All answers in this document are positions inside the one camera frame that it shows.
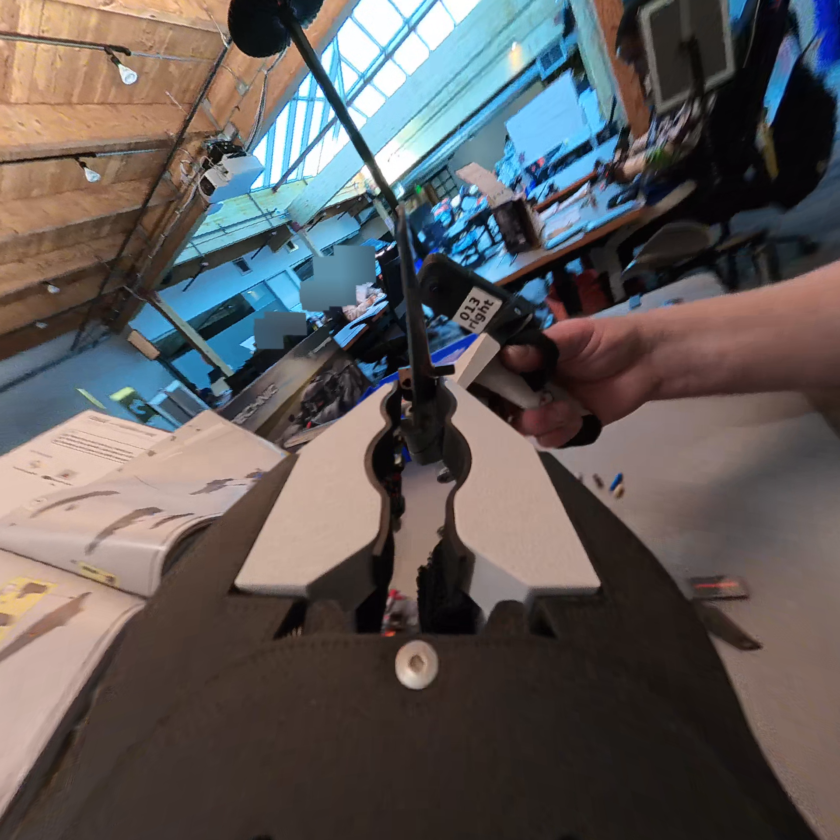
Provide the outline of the person's right forearm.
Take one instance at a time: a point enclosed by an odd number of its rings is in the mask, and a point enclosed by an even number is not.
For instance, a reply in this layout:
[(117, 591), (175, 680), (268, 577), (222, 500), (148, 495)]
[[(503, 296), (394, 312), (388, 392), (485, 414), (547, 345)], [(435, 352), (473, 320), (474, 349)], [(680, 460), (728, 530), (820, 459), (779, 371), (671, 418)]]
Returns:
[(645, 317), (649, 400), (838, 391), (839, 263)]

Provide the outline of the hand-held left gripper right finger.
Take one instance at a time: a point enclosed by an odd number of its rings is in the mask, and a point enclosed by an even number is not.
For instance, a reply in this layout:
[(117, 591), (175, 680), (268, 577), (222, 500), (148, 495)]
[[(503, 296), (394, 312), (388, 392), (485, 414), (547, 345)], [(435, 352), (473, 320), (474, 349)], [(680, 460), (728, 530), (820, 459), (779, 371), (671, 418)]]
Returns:
[(455, 534), (473, 560), (467, 593), (596, 593), (600, 578), (538, 450), (461, 385), (446, 388), (469, 451), (454, 495)]

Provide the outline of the black pendant lamp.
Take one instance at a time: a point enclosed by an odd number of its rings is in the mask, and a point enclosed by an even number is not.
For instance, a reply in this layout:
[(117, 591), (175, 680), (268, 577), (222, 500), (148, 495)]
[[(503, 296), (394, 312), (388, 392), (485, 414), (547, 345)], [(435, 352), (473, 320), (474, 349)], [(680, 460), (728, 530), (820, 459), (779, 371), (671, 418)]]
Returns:
[(380, 189), (385, 203), (396, 214), (397, 201), (393, 190), (304, 33), (304, 29), (319, 14), (322, 4), (322, 1), (231, 1), (227, 11), (227, 29), (234, 45), (251, 58), (280, 57), (290, 46), (296, 47)]

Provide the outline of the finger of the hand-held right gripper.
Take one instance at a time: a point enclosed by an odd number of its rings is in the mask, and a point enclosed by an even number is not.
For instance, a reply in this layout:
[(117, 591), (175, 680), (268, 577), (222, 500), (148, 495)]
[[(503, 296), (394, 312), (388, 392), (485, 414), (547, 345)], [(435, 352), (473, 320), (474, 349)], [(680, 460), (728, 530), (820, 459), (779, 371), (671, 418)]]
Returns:
[(468, 388), (498, 357), (500, 351), (501, 344), (488, 333), (477, 334), (454, 362), (453, 382)]

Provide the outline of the open instruction booklet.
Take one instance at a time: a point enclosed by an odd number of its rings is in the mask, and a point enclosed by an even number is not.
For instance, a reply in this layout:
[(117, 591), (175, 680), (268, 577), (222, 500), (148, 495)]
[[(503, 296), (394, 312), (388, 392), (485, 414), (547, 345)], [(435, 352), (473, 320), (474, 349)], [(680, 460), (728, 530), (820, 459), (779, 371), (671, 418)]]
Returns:
[(188, 542), (286, 455), (210, 411), (85, 411), (2, 456), (3, 810)]

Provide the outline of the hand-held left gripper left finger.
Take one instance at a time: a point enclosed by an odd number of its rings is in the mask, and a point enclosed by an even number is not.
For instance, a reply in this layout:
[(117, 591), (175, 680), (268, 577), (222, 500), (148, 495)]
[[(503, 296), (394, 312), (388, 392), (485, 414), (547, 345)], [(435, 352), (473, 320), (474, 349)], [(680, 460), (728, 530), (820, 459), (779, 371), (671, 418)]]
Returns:
[(369, 596), (391, 530), (397, 386), (305, 445), (235, 578), (242, 592)]

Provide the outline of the dark grey lego beam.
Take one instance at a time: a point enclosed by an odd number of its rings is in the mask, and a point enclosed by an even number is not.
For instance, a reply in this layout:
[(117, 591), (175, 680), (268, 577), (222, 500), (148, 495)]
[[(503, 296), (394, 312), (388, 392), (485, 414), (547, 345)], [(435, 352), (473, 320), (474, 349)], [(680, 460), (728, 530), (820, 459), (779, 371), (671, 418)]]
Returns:
[(402, 399), (401, 434), (412, 461), (430, 466), (444, 460), (445, 428), (451, 403), (441, 377), (421, 383), (415, 394), (413, 374), (407, 367), (398, 372)]

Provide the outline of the person's right hand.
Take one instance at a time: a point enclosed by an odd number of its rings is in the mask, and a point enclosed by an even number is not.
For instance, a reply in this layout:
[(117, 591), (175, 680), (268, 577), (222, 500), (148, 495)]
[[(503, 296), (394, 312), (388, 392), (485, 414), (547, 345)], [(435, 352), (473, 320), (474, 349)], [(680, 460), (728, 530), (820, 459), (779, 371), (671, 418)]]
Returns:
[(540, 333), (539, 344), (510, 344), (502, 362), (513, 372), (548, 371), (568, 400), (517, 410), (511, 424), (541, 446), (561, 448), (586, 416), (612, 424), (648, 402), (669, 398), (661, 325), (652, 312), (567, 319)]

